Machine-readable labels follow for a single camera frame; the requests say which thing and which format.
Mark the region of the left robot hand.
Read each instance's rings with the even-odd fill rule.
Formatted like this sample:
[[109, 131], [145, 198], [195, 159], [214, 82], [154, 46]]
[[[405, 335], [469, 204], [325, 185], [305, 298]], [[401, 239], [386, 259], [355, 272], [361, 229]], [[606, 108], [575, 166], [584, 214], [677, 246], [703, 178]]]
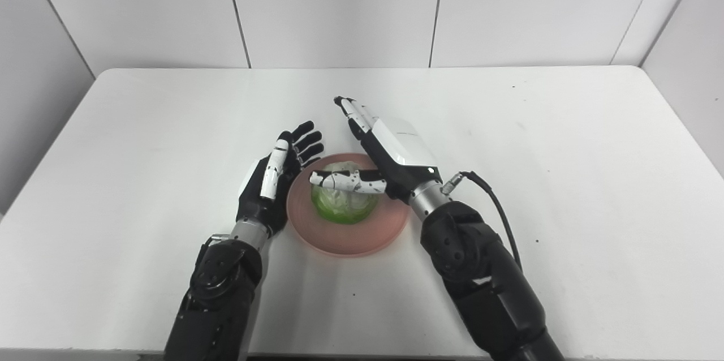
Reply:
[[284, 229], [287, 199], [294, 180], [324, 151], [322, 134], [313, 121], [306, 121], [293, 131], [279, 134], [274, 147], [258, 161], [251, 178], [238, 198], [236, 220], [256, 220], [269, 235]]

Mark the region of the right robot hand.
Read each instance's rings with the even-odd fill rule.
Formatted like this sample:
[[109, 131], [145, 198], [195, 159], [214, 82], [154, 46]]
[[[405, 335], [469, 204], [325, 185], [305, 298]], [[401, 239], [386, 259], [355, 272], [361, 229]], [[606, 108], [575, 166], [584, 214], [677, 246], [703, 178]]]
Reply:
[[322, 171], [309, 176], [312, 185], [358, 194], [387, 194], [414, 209], [433, 211], [450, 199], [442, 193], [442, 178], [429, 147], [403, 119], [383, 119], [359, 101], [334, 98], [354, 137], [375, 170]]

